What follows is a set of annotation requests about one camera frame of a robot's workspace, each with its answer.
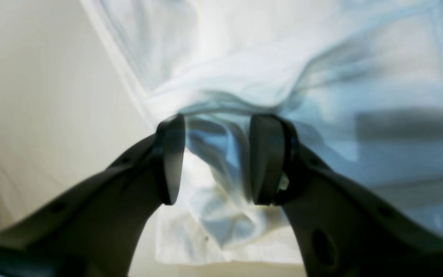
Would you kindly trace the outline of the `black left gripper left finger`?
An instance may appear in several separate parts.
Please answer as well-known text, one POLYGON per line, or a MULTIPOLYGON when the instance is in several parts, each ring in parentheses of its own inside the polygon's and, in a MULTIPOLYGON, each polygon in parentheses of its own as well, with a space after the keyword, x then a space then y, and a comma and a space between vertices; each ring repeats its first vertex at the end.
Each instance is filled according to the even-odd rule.
POLYGON ((0 277, 126 277, 143 228, 178 198, 186 124, 162 121, 105 170, 0 231, 0 277))

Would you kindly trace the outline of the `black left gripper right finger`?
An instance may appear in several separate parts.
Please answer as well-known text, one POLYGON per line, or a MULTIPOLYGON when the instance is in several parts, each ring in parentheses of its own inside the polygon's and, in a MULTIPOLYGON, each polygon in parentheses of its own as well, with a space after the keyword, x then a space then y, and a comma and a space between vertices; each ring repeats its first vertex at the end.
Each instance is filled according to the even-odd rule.
POLYGON ((250 122, 251 194, 283 209, 308 277, 443 277, 443 237, 332 170, 295 126, 250 122))

